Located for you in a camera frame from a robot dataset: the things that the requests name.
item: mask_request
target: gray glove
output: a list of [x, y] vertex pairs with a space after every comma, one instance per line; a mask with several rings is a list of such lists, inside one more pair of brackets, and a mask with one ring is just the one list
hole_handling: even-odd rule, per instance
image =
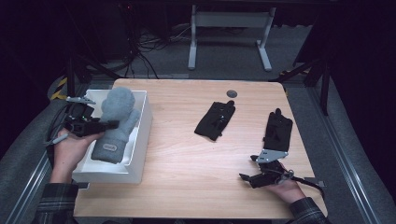
[[120, 124], [117, 129], [106, 130], [105, 135], [96, 140], [91, 159], [119, 163], [141, 112], [134, 109], [131, 90], [123, 87], [117, 87], [108, 93], [102, 102], [102, 111], [100, 121], [119, 120]]

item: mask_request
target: white box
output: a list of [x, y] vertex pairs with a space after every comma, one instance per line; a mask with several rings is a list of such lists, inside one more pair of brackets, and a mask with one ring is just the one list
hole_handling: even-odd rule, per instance
[[[87, 90], [85, 96], [96, 102], [96, 105], [90, 105], [94, 109], [92, 112], [93, 118], [102, 117], [102, 102], [107, 98], [109, 92], [110, 90]], [[141, 116], [129, 135], [129, 142], [125, 147], [122, 161], [113, 164], [91, 160], [92, 150], [96, 143], [94, 141], [73, 172], [72, 177], [77, 182], [139, 184], [142, 181], [152, 113], [147, 92], [132, 91], [132, 93], [135, 98], [134, 108], [141, 111]]]

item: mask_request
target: dark background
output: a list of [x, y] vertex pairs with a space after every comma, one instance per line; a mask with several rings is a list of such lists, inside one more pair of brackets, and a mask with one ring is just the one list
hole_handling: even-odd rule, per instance
[[[360, 2], [359, 11], [353, 11], [353, 20], [343, 14], [350, 26], [342, 29], [337, 41], [327, 46], [337, 49], [330, 63], [331, 76], [370, 162], [395, 198], [391, 172], [396, 168], [392, 70], [396, 59], [396, 28], [390, 5]], [[99, 63], [121, 59], [127, 54], [118, 3], [91, 5], [67, 1], [67, 5], [68, 10], [62, 1], [0, 3], [1, 157], [24, 127], [48, 105], [48, 88], [64, 74], [65, 62], [72, 50]], [[140, 5], [136, 8], [143, 12], [140, 24], [162, 38], [169, 35], [173, 25], [189, 22], [191, 13], [190, 6]], [[274, 24], [310, 25], [316, 20], [316, 16], [312, 17], [314, 14], [312, 8], [304, 11], [284, 8], [276, 12]], [[310, 40], [311, 44], [305, 43], [307, 58], [309, 52], [311, 56], [318, 53], [318, 46], [323, 48], [320, 43], [329, 38], [321, 31], [318, 36], [320, 39]]]

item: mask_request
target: white metal frame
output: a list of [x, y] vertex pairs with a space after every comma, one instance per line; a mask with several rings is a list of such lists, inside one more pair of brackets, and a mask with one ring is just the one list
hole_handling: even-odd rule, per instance
[[189, 69], [195, 69], [197, 53], [197, 27], [249, 27], [262, 28], [262, 39], [257, 40], [257, 48], [262, 57], [262, 64], [265, 71], [272, 70], [265, 43], [270, 33], [271, 25], [275, 16], [276, 8], [272, 7], [269, 12], [207, 12], [196, 11], [196, 5], [192, 6], [191, 12], [191, 46]]

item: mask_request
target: small round object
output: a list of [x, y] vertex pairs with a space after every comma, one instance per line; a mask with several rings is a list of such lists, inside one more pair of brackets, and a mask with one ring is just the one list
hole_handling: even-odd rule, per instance
[[238, 93], [236, 91], [233, 91], [233, 90], [227, 91], [227, 96], [230, 98], [235, 98], [237, 95], [238, 95]]

